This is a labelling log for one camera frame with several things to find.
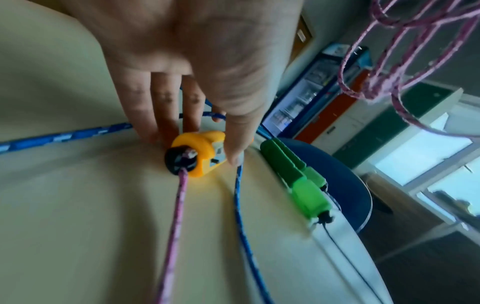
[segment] table surface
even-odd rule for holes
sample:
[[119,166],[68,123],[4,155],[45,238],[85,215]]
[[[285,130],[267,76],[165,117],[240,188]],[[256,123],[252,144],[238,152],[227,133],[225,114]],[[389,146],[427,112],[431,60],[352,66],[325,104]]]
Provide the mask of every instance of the table surface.
[[[99,46],[74,19],[20,0],[0,10],[0,141],[125,121]],[[205,129],[222,129],[204,119]],[[377,303],[327,238],[313,233],[256,147],[241,208],[277,303]],[[0,156],[0,302],[148,303],[178,178],[133,130]],[[260,303],[233,211],[235,170],[191,179],[174,303]],[[385,303],[390,295],[345,218],[329,230]]]

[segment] glass door refrigerator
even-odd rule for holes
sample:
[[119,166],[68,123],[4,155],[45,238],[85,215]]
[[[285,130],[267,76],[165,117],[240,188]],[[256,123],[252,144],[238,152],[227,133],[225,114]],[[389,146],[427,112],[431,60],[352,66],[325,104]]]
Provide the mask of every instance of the glass door refrigerator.
[[[276,137],[294,138],[340,93],[337,74],[349,47],[334,43],[321,51],[274,101],[260,128]],[[371,65],[368,48],[358,47],[346,65],[345,80],[349,83],[363,67]]]

